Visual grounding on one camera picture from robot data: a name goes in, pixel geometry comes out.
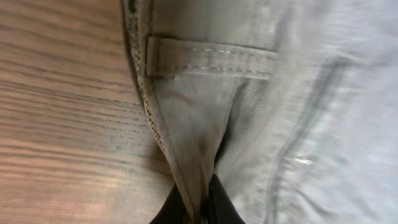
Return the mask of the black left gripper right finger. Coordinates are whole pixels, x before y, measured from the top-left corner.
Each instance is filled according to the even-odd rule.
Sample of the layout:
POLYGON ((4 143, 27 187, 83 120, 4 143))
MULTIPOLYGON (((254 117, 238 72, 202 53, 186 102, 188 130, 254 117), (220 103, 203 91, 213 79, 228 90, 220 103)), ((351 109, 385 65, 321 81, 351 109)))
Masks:
POLYGON ((245 224, 228 197, 220 179, 213 174, 209 184, 209 224, 245 224))

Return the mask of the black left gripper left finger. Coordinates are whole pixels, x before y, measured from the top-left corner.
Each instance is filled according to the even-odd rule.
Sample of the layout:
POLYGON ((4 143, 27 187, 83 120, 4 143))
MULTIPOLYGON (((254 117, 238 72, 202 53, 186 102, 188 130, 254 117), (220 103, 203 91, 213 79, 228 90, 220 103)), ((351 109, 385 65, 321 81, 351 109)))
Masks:
POLYGON ((175 184, 158 214, 150 224, 189 224, 189 214, 185 208, 182 196, 175 184))

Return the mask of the grey shorts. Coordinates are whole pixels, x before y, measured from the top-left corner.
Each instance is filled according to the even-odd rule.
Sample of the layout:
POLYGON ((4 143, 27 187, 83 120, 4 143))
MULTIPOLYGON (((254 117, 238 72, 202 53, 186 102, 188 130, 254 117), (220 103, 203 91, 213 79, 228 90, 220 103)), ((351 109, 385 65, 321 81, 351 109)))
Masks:
POLYGON ((397 222, 397 2, 125 0, 126 51, 190 223, 397 222))

